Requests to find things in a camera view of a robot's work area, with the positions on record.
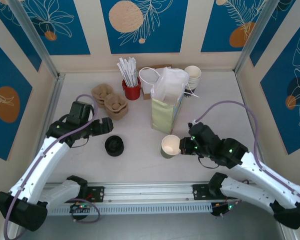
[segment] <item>straw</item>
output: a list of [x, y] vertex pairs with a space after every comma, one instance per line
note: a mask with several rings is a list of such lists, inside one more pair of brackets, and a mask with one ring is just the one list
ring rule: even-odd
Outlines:
[[130, 57], [129, 60], [120, 58], [119, 60], [117, 66], [121, 71], [125, 84], [130, 88], [138, 86], [135, 58]]

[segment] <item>black cup lid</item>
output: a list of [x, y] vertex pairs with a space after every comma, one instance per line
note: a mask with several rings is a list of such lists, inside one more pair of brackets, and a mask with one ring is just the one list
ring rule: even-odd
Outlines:
[[123, 153], [124, 145], [123, 141], [119, 136], [111, 136], [105, 141], [106, 152], [110, 156], [117, 157]]

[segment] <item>red cup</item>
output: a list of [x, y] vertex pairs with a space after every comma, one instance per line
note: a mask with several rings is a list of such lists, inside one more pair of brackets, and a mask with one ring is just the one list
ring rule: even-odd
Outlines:
[[141, 95], [141, 82], [140, 82], [140, 79], [138, 78], [138, 86], [134, 86], [134, 87], [128, 87], [126, 84], [125, 84], [125, 81], [123, 80], [122, 81], [122, 87], [123, 87], [123, 90], [124, 90], [124, 93], [125, 93], [125, 96], [127, 99], [129, 100], [137, 100], [140, 95]]

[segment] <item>paper cup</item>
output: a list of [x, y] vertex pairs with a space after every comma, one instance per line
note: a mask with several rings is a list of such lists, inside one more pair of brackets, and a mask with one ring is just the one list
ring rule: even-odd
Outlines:
[[161, 142], [161, 155], [166, 158], [172, 158], [179, 154], [180, 150], [180, 139], [175, 135], [167, 135]]
[[201, 70], [197, 66], [187, 66], [184, 71], [190, 75], [189, 81], [199, 81], [201, 77]]
[[189, 98], [190, 96], [192, 96], [191, 94], [195, 91], [195, 88], [198, 86], [202, 72], [197, 66], [187, 66], [184, 69], [184, 71], [186, 71], [190, 76], [189, 83], [185, 86], [186, 94], [184, 94], [185, 97]]

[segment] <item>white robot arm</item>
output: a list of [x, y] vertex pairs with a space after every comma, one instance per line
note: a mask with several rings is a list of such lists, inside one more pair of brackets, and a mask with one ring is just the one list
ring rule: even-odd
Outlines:
[[243, 184], [225, 174], [216, 173], [208, 184], [212, 195], [250, 202], [273, 214], [277, 221], [287, 227], [300, 227], [299, 185], [257, 162], [254, 155], [238, 141], [232, 138], [219, 139], [201, 122], [189, 127], [191, 137], [180, 141], [181, 154], [208, 157], [220, 166], [243, 173], [258, 186]]
[[90, 112], [94, 114], [92, 105], [75, 101], [69, 114], [50, 125], [39, 153], [26, 172], [8, 193], [0, 192], [3, 217], [35, 231], [43, 224], [50, 210], [72, 198], [87, 197], [87, 181], [76, 176], [68, 177], [64, 183], [44, 194], [42, 190], [60, 159], [76, 140], [113, 130], [112, 120], [108, 117], [103, 118], [102, 123], [94, 118], [88, 121]]

